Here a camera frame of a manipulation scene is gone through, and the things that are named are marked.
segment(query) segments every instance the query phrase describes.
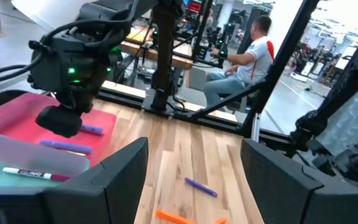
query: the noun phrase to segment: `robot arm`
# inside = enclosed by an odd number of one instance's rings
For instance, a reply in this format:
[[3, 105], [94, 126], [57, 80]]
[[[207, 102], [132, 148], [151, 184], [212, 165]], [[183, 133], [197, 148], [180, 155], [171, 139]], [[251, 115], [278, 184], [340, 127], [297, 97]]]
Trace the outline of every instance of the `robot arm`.
[[90, 112], [92, 100], [117, 62], [111, 49], [151, 8], [170, 11], [175, 17], [184, 13], [181, 0], [99, 0], [84, 4], [75, 22], [29, 43], [34, 50], [29, 83], [55, 93], [60, 103], [38, 115], [41, 127], [67, 138], [78, 133], [81, 114]]

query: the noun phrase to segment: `jeans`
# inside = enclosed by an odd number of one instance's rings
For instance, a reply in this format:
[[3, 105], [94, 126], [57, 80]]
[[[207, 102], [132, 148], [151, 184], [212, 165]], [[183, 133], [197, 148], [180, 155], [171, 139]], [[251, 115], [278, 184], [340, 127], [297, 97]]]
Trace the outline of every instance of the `jeans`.
[[235, 75], [236, 74], [226, 77], [224, 72], [212, 72], [207, 74], [204, 87], [207, 106], [221, 101], [219, 94], [231, 95], [245, 88], [244, 84], [241, 83]]

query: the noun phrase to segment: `man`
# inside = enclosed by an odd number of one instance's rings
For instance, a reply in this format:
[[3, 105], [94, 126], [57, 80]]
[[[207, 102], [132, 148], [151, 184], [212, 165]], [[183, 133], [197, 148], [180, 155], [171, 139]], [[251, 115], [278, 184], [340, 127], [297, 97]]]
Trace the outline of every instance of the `man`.
[[[206, 76], [204, 94], [207, 106], [219, 102], [219, 94], [237, 93], [267, 75], [274, 60], [273, 44], [267, 38], [271, 24], [268, 16], [256, 18], [250, 32], [253, 43], [247, 51], [244, 54], [228, 54], [227, 61], [233, 66], [225, 72], [213, 72]], [[219, 50], [213, 49], [211, 54], [218, 56]]]

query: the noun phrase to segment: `man's arm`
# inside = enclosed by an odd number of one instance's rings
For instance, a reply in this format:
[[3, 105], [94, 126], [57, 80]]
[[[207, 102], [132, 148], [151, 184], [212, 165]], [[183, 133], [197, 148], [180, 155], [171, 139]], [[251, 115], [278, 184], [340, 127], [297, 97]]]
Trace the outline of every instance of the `man's arm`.
[[244, 54], [228, 54], [227, 61], [233, 65], [248, 65], [258, 60], [263, 54], [268, 51], [267, 43], [254, 43]]

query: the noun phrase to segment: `pink tray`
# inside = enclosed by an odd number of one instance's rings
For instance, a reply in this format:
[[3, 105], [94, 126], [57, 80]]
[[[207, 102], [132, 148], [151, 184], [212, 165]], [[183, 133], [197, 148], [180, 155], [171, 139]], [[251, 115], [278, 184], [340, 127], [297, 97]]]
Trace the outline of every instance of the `pink tray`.
[[49, 96], [26, 93], [0, 106], [0, 134], [34, 144], [38, 144], [42, 139], [50, 139], [91, 146], [93, 151], [87, 158], [91, 167], [96, 165], [102, 159], [101, 153], [110, 144], [117, 117], [103, 111], [92, 110], [82, 115], [83, 124], [101, 127], [104, 134], [98, 136], [80, 132], [72, 138], [64, 138], [35, 123], [37, 115], [50, 105], [58, 105], [58, 101]]

